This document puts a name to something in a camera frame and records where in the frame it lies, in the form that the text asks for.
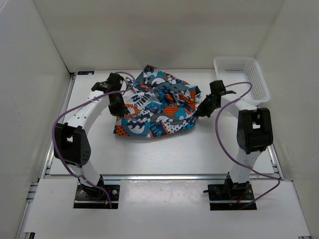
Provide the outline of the colourful patterned shorts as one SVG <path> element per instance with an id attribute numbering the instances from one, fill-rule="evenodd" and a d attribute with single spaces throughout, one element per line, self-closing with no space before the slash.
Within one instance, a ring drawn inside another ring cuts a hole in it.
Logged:
<path id="1" fill-rule="evenodd" d="M 133 93 L 124 97 L 127 112 L 117 117 L 117 136 L 162 137 L 192 129 L 201 90 L 196 85 L 147 65 L 128 79 Z"/>

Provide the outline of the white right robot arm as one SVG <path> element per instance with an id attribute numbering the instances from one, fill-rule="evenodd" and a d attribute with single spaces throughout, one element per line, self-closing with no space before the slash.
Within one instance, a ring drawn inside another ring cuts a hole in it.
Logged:
<path id="1" fill-rule="evenodd" d="M 270 111 L 257 108 L 242 98 L 237 98 L 233 91 L 225 94 L 207 95 L 198 106 L 196 117 L 210 117 L 214 110 L 219 109 L 215 119 L 217 140 L 225 154 L 234 162 L 224 183 L 224 194 L 229 199 L 237 198 L 249 186 L 250 174 L 265 174 L 254 170 L 254 165 L 269 145 L 273 143 L 273 130 Z M 218 130 L 218 120 L 223 110 L 227 110 L 237 119 L 237 143 L 239 151 L 233 158 L 223 145 Z"/>

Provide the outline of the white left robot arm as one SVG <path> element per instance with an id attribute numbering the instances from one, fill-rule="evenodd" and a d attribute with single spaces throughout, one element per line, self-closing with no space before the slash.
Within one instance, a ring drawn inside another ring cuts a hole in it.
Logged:
<path id="1" fill-rule="evenodd" d="M 52 127 L 54 156 L 70 175 L 77 178 L 93 199 L 110 201 L 102 176 L 90 162 L 91 147 L 87 134 L 105 108 L 111 115 L 123 117 L 126 111 L 122 93 L 124 79 L 97 82 L 84 103 L 60 115 Z"/>

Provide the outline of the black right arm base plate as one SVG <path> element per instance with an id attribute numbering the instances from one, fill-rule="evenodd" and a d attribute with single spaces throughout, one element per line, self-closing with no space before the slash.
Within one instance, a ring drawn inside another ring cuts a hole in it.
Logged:
<path id="1" fill-rule="evenodd" d="M 250 204 L 255 199 L 251 184 L 244 189 L 226 191 L 226 185 L 209 184 L 203 191 L 209 197 L 211 211 L 238 211 L 257 210 L 256 203 Z"/>

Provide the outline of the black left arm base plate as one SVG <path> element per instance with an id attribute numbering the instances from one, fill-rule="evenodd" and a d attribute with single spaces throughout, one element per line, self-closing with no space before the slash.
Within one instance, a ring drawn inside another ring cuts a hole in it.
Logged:
<path id="1" fill-rule="evenodd" d="M 75 209 L 118 209 L 120 185 L 103 185 L 102 186 L 109 194 L 111 204 L 109 203 L 106 194 L 96 188 L 78 183 L 73 208 Z"/>

